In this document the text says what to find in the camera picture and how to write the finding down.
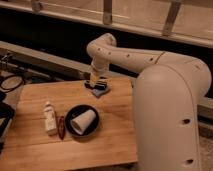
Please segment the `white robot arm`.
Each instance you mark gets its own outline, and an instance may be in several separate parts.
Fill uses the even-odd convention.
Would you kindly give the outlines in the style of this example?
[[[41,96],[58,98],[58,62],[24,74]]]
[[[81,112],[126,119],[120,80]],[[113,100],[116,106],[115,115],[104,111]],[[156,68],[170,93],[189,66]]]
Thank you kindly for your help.
[[[200,59],[168,51],[120,48],[106,33],[87,45],[90,83],[111,64],[138,74],[133,114],[140,171],[202,171],[197,105],[212,76]]]

